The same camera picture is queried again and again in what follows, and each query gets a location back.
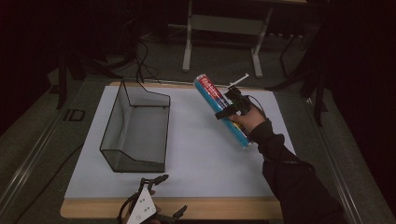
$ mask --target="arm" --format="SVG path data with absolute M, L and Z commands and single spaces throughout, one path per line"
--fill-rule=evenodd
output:
M 343 209 L 315 176 L 313 167 L 284 146 L 269 119 L 254 106 L 245 116 L 231 116 L 250 131 L 264 157 L 262 174 L 279 199 L 285 223 L 346 223 Z

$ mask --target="white surface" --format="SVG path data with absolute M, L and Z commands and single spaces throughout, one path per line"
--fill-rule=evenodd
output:
M 94 116 L 66 199 L 129 197 L 142 177 L 160 174 L 117 174 L 99 148 L 118 87 L 106 87 Z M 155 197 L 259 197 L 273 195 L 262 176 L 262 155 L 253 144 L 242 149 L 196 89 L 148 88 L 170 95 L 171 107 L 165 173 L 169 178 L 153 187 Z M 269 91 L 243 91 L 262 104 L 294 153 L 275 96 Z

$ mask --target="cable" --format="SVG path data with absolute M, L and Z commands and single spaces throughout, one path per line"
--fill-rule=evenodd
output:
M 62 164 L 58 167 L 56 170 L 55 174 L 52 176 L 52 178 L 49 180 L 49 182 L 44 186 L 44 188 L 35 196 L 35 198 L 26 206 L 26 208 L 20 213 L 20 215 L 17 217 L 17 219 L 14 221 L 14 224 L 17 224 L 21 218 L 26 214 L 26 212 L 33 206 L 33 204 L 41 197 L 41 195 L 46 191 L 50 183 L 55 179 L 56 175 L 59 174 L 61 169 L 64 167 L 64 165 L 70 160 L 70 158 L 79 150 L 82 149 L 83 144 L 78 146 L 73 152 L 62 162 Z

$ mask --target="wooden table edge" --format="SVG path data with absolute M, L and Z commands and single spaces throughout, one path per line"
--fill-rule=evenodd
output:
M 64 199 L 61 216 L 66 218 L 115 218 L 126 199 Z M 282 219 L 280 203 L 274 196 L 230 198 L 153 198 L 161 214 L 172 216 L 182 206 L 182 219 Z

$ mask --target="mesh container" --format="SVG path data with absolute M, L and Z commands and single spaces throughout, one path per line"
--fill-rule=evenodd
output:
M 169 109 L 170 96 L 120 83 L 100 147 L 114 172 L 165 172 Z

